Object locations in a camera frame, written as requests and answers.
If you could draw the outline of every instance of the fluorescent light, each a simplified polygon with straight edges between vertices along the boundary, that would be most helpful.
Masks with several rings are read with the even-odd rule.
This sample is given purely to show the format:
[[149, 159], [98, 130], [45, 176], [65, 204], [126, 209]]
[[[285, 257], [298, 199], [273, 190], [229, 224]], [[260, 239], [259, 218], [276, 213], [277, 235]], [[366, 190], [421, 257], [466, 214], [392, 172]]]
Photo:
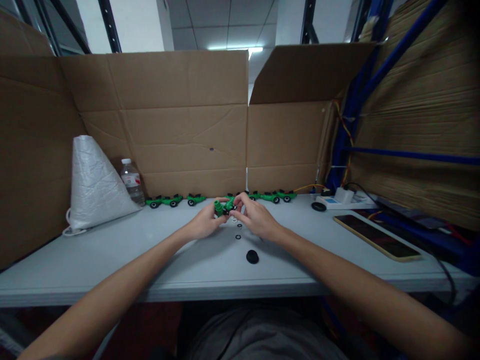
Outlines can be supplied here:
[[263, 51], [263, 47], [256, 46], [256, 47], [210, 47], [208, 50], [248, 50], [248, 60], [252, 58], [253, 53], [259, 53]]

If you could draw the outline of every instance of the smartphone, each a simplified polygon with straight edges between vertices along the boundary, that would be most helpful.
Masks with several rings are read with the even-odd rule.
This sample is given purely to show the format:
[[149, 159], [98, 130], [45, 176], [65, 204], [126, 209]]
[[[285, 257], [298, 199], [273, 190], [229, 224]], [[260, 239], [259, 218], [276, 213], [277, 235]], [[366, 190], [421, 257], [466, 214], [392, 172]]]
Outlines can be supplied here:
[[334, 216], [333, 219], [392, 260], [408, 262], [422, 258], [422, 255], [418, 251], [358, 217], [341, 215]]

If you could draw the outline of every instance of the left hand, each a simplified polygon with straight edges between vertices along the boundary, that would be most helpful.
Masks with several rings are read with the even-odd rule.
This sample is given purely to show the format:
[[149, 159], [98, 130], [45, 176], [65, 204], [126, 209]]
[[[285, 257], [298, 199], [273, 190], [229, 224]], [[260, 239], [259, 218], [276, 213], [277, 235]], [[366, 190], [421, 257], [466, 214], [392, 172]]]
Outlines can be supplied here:
[[[217, 197], [215, 200], [221, 203], [229, 201], [226, 197]], [[188, 241], [203, 239], [217, 230], [221, 224], [225, 224], [229, 217], [230, 216], [221, 215], [215, 218], [215, 206], [212, 201], [200, 210], [188, 224], [182, 227], [181, 231], [184, 232]]]

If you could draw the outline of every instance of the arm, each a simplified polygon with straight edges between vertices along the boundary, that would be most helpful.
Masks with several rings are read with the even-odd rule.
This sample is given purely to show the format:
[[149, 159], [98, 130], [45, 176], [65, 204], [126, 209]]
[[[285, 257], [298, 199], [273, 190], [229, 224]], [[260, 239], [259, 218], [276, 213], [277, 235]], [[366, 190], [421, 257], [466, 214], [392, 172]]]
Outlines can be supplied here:
[[288, 251], [409, 358], [461, 359], [467, 355], [468, 338], [408, 294], [281, 226], [265, 206], [245, 193], [234, 204], [238, 211], [231, 211], [231, 216]]
[[[227, 198], [218, 198], [227, 202]], [[184, 227], [107, 277], [55, 321], [18, 358], [79, 357], [120, 320], [165, 263], [188, 242], [213, 233], [228, 220], [208, 204]]]

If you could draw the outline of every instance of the hand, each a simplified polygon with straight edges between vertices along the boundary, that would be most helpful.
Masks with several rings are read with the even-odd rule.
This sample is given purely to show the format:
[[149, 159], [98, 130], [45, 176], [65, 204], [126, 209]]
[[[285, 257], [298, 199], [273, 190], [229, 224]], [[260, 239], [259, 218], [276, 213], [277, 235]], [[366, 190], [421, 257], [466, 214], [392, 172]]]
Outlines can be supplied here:
[[242, 192], [235, 197], [233, 204], [237, 210], [230, 211], [230, 215], [244, 223], [252, 233], [262, 239], [274, 241], [282, 226], [274, 219], [272, 214], [261, 203], [253, 201]]
[[[221, 203], [226, 203], [229, 201], [226, 197], [217, 197], [215, 200], [218, 200]], [[185, 237], [188, 241], [203, 239], [213, 233], [219, 228], [221, 224], [227, 222], [230, 216], [220, 215], [215, 218], [215, 206], [212, 201], [181, 230], [184, 232]]]

